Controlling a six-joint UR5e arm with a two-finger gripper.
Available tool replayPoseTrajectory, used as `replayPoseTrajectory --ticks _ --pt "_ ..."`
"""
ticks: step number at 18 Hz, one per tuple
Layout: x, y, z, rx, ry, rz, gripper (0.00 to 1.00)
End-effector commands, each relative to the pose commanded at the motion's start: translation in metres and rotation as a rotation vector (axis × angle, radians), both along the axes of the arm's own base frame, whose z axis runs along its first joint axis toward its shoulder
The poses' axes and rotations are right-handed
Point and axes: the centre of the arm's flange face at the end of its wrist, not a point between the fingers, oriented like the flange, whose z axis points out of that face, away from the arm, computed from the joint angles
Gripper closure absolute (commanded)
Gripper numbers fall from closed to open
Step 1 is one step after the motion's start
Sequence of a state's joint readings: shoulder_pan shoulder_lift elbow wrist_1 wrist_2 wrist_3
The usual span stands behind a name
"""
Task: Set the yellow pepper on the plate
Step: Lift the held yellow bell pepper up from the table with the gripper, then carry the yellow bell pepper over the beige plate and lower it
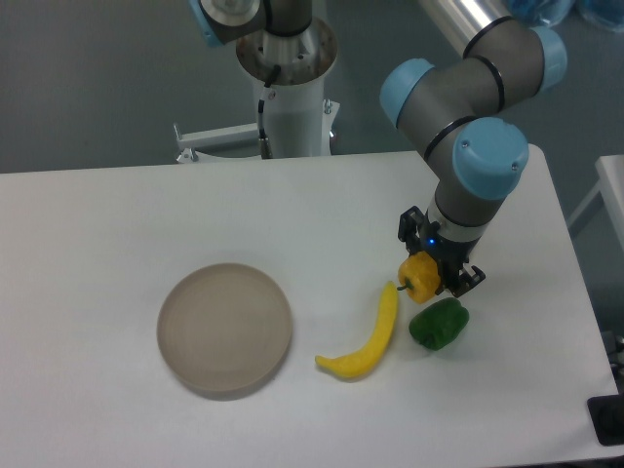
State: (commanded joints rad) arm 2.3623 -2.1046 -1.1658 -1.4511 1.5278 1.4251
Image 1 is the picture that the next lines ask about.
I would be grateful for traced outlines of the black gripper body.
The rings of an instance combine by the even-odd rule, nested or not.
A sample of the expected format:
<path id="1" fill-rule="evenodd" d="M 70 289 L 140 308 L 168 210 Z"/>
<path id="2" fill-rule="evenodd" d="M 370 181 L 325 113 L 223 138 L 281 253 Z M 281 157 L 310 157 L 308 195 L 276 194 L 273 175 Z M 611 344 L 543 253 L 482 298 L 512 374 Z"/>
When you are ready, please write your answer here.
<path id="1" fill-rule="evenodd" d="M 439 211 L 427 211 L 421 234 L 421 245 L 440 263 L 441 276 L 445 280 L 458 280 L 471 251 L 481 239 L 481 228 L 457 224 Z"/>

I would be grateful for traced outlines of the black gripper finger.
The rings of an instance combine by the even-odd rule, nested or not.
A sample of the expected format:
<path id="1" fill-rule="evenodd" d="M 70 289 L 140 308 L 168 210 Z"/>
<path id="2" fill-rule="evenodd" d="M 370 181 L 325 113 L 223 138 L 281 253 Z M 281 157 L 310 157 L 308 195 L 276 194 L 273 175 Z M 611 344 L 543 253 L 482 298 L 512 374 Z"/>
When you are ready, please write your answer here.
<path id="1" fill-rule="evenodd" d="M 450 262 L 440 262 L 438 273 L 440 285 L 437 287 L 437 294 L 448 292 L 455 298 L 473 290 L 487 277 L 486 273 L 477 266 L 469 265 L 469 270 L 467 270 L 465 265 L 459 267 Z"/>
<path id="2" fill-rule="evenodd" d="M 417 254 L 422 251 L 419 228 L 423 219 L 424 214 L 417 206 L 412 206 L 400 215 L 398 239 L 405 245 L 409 254 Z"/>

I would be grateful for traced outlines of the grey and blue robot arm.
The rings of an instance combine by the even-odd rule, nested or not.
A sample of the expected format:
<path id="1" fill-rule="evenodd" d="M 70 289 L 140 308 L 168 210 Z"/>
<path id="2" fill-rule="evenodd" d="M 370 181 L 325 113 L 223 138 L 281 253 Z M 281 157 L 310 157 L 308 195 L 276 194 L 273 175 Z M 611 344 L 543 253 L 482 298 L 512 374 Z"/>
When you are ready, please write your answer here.
<path id="1" fill-rule="evenodd" d="M 413 58 L 381 86 L 379 101 L 393 125 L 438 178 L 426 210 L 400 217 L 408 251 L 399 287 L 418 303 L 448 292 L 461 296 L 484 272 L 469 256 L 529 155 L 527 139 L 500 113 L 558 84 L 566 47 L 546 27 L 529 28 L 499 1 L 427 1 L 425 12 L 460 54 L 438 69 Z M 264 159 L 320 156 L 329 151 L 323 85 L 337 57 L 331 28 L 308 1 L 194 1 L 204 40 L 236 47 L 253 82 L 252 133 Z"/>

